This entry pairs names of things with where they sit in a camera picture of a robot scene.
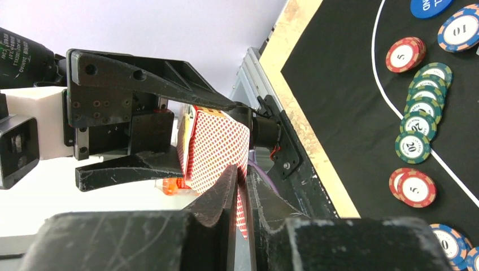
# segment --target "orange object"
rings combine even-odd
[[[163,179],[163,192],[165,195],[198,195],[196,191],[185,184],[183,178]]]

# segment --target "cable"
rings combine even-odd
[[[267,115],[265,115],[265,114],[261,114],[260,112],[258,112],[257,110],[254,110],[254,109],[251,108],[251,107],[249,107],[249,108],[253,111],[253,113],[255,113],[256,115],[258,115],[258,116],[260,116],[260,117],[265,117],[266,119],[271,118],[271,116],[267,116]]]
[[[275,183],[271,180],[271,178],[262,170],[257,164],[255,164],[253,161],[248,159],[248,165],[254,167],[256,171],[258,171],[258,174],[260,177],[271,187],[271,189],[276,193],[276,195],[279,195],[280,193],[278,192],[278,188],[276,188]]]

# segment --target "white curved line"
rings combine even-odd
[[[382,7],[384,6],[384,2],[386,0],[382,0],[381,1],[381,4],[379,5],[379,10],[377,11],[377,15],[376,15],[376,21],[375,21],[375,25],[374,25],[374,28],[373,28],[373,37],[372,37],[372,40],[371,40],[371,59],[372,59],[372,65],[373,65],[373,73],[374,73],[374,76],[375,76],[375,80],[376,80],[376,84],[377,84],[377,87],[379,88],[379,91],[381,92],[381,95],[384,99],[384,101],[387,103],[387,105],[393,110],[394,113],[396,113],[396,115],[402,119],[403,118],[403,115],[399,112],[399,110],[393,105],[393,103],[391,103],[391,101],[389,100],[389,98],[387,97],[386,93],[384,92],[384,89],[382,88],[382,85],[381,83],[379,82],[379,77],[377,75],[377,70],[376,70],[376,56],[375,56],[375,40],[376,40],[376,30],[377,30],[377,24],[379,22],[379,17],[381,16],[381,11],[382,11]],[[449,168],[447,166],[446,163],[444,163],[444,161],[439,157],[439,155],[431,149],[431,154],[432,156],[436,159],[436,161],[439,163],[439,165],[442,166],[442,168],[444,168],[444,170],[447,172],[447,174],[449,174],[449,176],[451,176],[451,178],[459,185],[459,187],[461,187],[461,189],[466,193],[466,195],[472,200],[472,202],[477,206],[479,207],[479,200],[476,198],[476,196],[474,196],[474,194],[472,194],[472,192],[469,190],[469,188],[466,187],[466,185],[459,179],[459,177],[454,174],[454,172],[451,170],[451,168]]]

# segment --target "red patterned card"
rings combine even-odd
[[[188,186],[202,194],[227,166],[237,164],[245,181],[249,129],[218,110],[186,106],[178,129],[178,155]],[[236,225],[247,238],[245,213],[238,191]]]

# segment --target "blue poker chip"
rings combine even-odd
[[[429,226],[439,240],[451,265],[459,265],[466,260],[468,246],[458,231],[444,224],[431,224]]]
[[[439,28],[437,42],[444,51],[467,50],[479,42],[479,5],[461,8]]]
[[[467,270],[479,270],[479,247],[475,247],[467,254]]]
[[[428,19],[444,12],[453,0],[423,1],[411,0],[411,13],[419,19]]]
[[[472,246],[472,243],[470,242],[470,240],[465,237],[464,235],[462,235],[463,237],[463,240],[465,242],[465,245],[467,247],[467,251],[469,252],[473,246]],[[459,264],[451,264],[451,267],[454,271],[461,271],[461,270],[466,270],[467,267],[469,266],[468,262],[467,262],[467,256],[465,258],[465,261],[462,261],[461,263]]]

